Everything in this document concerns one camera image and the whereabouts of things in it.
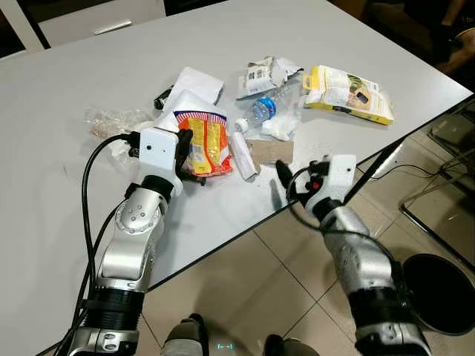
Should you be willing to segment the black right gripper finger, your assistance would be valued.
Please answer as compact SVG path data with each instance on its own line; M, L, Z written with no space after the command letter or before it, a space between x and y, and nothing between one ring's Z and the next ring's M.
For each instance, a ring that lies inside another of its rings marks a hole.
M281 181L282 187L285 189L285 192L288 194L295 193L295 174L289 169L287 163L283 160L276 160L276 173L278 174L278 179Z

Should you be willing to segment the red yellow snack bag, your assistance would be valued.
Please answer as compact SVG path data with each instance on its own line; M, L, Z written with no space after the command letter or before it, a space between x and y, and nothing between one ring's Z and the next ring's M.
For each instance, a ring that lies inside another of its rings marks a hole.
M177 128L192 131L187 163L193 175L213 177L233 171L226 116L197 110L177 110L174 115Z

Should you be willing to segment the black round rubbish bin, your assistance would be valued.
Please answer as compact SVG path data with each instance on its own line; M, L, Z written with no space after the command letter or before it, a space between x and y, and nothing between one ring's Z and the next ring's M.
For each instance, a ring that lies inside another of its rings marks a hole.
M402 264L408 304L425 329L462 336L475 327L475 288L448 259L415 254Z

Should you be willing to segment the small white plastic bottle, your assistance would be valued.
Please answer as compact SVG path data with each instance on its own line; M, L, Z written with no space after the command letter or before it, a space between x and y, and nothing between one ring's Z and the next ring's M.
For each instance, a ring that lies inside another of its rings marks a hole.
M229 133L229 146L237 172L245 181L252 181L259 173L258 164L252 159L252 150L247 145L242 129L246 128L244 119L233 119Z

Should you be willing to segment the small black object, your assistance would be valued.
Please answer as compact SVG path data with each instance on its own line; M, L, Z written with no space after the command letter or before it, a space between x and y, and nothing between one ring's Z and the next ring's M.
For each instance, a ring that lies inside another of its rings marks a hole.
M166 104L167 99L170 97L171 91L173 91L173 89L174 86L169 86L169 88L157 95L153 101L153 106L156 110L163 110L164 105Z

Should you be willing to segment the clear plastic wrapper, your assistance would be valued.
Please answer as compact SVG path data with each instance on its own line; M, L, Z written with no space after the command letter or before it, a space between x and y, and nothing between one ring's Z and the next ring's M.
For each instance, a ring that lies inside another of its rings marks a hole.
M99 138L127 134L151 128L155 118L149 112L140 109L108 110L104 108L89 108L82 120L89 127L89 132Z

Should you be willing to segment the yellow printed package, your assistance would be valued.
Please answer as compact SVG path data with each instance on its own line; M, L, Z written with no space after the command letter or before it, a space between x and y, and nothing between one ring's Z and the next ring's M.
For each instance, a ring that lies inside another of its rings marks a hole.
M302 77L304 106L392 125L393 103L380 85L345 70L316 65Z

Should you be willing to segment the torn grey foil packet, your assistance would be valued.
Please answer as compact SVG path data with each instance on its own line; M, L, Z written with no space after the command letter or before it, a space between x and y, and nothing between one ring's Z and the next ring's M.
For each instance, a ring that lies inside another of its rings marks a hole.
M281 88L289 78L304 70L288 58L267 56L248 62L246 72L238 79L237 99L251 97L268 90Z

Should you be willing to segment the white table with metal legs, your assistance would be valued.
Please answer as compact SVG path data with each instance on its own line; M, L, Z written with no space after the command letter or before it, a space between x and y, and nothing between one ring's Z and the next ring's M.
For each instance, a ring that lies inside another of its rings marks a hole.
M86 264L81 178L99 144L88 109L150 109L192 67L225 81L218 106L242 116L248 62L284 57L376 82L395 121L305 109L294 166L367 159L471 92L325 0L228 0L0 61L0 356L34 356L71 325Z

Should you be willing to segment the white drawer cabinet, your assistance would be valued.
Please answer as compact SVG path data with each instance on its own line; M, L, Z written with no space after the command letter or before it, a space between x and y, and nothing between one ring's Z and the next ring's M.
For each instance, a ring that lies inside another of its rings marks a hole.
M51 47L166 17L163 0L107 0L38 23Z

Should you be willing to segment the robot left leg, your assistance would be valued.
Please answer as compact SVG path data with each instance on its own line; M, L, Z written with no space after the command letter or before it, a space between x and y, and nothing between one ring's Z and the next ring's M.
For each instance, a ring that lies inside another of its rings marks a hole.
M174 326L160 356L209 356L209 332L203 316L191 313Z

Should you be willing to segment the robot leg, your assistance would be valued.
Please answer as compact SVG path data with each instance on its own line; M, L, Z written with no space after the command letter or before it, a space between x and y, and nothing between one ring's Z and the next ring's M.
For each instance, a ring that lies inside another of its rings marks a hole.
M311 346L296 338L268 335L263 346L263 356L320 356Z
M174 326L160 356L209 356L209 332L203 316L191 313Z

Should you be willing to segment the robot right leg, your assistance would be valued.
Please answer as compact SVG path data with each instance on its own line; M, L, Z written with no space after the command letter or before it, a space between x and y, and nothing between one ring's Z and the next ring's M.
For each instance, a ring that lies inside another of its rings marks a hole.
M263 346L263 356L320 356L311 346L296 338L268 335Z

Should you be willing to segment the seated person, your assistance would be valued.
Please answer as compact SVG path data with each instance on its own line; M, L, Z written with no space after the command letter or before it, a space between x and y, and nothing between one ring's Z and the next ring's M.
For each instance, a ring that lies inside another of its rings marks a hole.
M474 0L326 0L451 75L475 57Z

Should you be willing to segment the grey metal frame chair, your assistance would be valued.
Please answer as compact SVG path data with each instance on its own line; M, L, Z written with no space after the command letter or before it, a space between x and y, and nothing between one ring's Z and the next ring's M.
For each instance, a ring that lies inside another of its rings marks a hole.
M455 261L474 271L474 102L466 99L422 129L448 155L423 190L400 201L401 213Z

